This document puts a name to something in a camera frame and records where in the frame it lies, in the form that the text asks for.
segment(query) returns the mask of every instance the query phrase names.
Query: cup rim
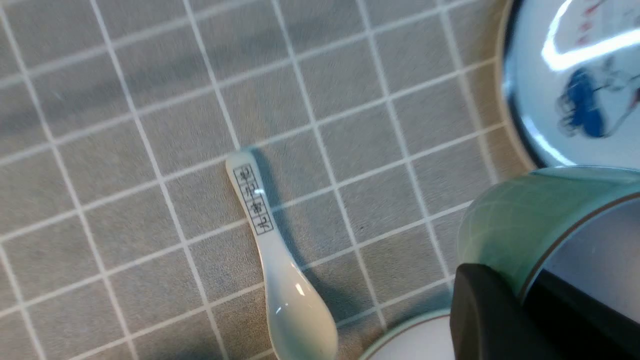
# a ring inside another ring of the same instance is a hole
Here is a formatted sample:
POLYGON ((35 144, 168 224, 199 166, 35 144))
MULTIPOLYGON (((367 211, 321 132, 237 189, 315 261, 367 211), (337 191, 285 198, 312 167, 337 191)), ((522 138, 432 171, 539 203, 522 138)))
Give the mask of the cup rim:
POLYGON ((637 199, 640 199, 640 191, 635 191, 627 195, 624 195, 622 197, 618 197, 604 205, 601 205, 600 207, 594 209, 593 211, 590 211, 588 214, 580 217, 578 221, 570 225, 560 236, 556 238, 556 240, 554 240, 551 243, 551 245, 544 251, 542 256, 540 256, 538 261, 533 265, 533 267, 531 268, 531 271, 525 278, 525 281, 523 282, 522 287, 520 288, 520 290, 516 295, 518 300, 521 303, 524 302, 529 290, 531 289, 531 286, 533 286, 533 283, 535 282, 535 280, 538 278, 538 275, 542 271, 543 265, 547 262, 549 258, 551 258, 554 255, 554 253, 558 249, 562 247, 562 245, 564 245, 568 241, 571 235, 575 234, 582 226, 586 225, 592 220, 595 220, 596 217, 606 212, 607 210, 613 209, 622 204, 625 204, 627 202, 637 200, 637 199))

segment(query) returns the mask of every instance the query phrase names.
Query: black object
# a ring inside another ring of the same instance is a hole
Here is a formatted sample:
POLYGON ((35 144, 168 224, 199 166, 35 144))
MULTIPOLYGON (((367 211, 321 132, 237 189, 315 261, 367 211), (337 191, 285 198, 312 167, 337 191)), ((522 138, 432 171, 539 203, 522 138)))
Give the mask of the black object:
POLYGON ((460 265, 449 325, 457 360, 640 360, 640 325, 544 270, 521 306, 496 271, 460 265))
POLYGON ((488 266, 458 267, 449 325, 457 360, 562 359, 488 266))
POLYGON ((548 271, 524 309, 566 359, 640 359, 640 325, 548 271))

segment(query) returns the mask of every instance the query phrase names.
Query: plate rim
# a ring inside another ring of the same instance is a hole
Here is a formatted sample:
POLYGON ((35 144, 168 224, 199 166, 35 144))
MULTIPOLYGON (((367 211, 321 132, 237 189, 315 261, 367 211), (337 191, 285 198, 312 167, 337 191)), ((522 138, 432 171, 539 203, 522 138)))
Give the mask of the plate rim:
POLYGON ((402 324, 394 327, 391 331, 384 334, 380 339, 376 340, 359 358, 359 360, 370 360, 381 348, 390 343, 396 337, 402 335, 402 333, 416 327, 420 324, 430 322, 443 317, 451 317, 451 309, 441 309, 431 311, 422 315, 418 315, 410 320, 403 322, 402 324))
POLYGON ((534 150, 534 146, 525 136, 522 117, 516 105, 516 93, 505 85, 507 80, 513 83, 514 71, 508 68, 508 61, 513 56, 513 33, 518 14, 525 0, 507 0, 502 11, 498 37, 496 39, 496 62, 494 65, 495 91, 498 98, 498 109, 507 136, 515 148, 518 157, 527 170, 536 170, 550 166, 534 150))

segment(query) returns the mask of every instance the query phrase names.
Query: spoon handle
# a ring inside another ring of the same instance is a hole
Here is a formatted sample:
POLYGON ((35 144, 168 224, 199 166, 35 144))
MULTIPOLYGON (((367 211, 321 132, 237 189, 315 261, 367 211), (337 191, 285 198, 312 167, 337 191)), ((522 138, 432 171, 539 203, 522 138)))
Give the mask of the spoon handle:
POLYGON ((249 220, 256 242, 280 237, 278 226, 264 192, 264 183, 255 158, 248 151, 235 152, 227 158, 227 175, 249 220))

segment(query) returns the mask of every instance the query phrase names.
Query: spoon bowl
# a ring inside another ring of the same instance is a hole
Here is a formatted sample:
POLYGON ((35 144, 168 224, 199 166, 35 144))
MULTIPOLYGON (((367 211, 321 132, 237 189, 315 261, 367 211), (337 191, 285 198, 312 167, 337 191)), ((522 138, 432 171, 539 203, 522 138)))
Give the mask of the spoon bowl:
POLYGON ((279 360, 334 360, 338 348, 335 322, 285 246, 255 158, 246 151, 231 154, 226 168, 260 253, 275 355, 279 360))

